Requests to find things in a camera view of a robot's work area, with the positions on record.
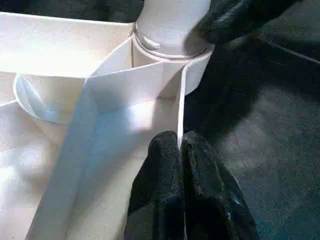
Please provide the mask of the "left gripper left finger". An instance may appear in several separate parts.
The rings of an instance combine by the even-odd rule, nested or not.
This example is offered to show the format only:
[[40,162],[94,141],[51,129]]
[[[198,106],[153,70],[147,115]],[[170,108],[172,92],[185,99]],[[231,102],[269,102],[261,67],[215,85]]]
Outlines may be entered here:
[[175,131],[158,133],[132,183],[126,240],[183,240],[185,206],[182,164]]

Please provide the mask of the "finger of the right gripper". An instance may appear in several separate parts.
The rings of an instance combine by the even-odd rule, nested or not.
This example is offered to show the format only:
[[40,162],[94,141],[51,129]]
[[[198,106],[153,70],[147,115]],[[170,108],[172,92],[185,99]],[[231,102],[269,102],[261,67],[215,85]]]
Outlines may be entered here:
[[225,44],[260,29],[295,3],[295,0],[212,0],[199,22],[199,35],[211,44]]

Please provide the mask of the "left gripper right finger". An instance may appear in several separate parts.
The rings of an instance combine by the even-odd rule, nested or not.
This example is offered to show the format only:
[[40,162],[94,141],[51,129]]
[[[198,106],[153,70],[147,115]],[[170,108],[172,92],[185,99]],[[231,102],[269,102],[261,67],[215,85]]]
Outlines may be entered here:
[[189,240],[258,240],[240,186],[194,131],[182,139],[186,235]]

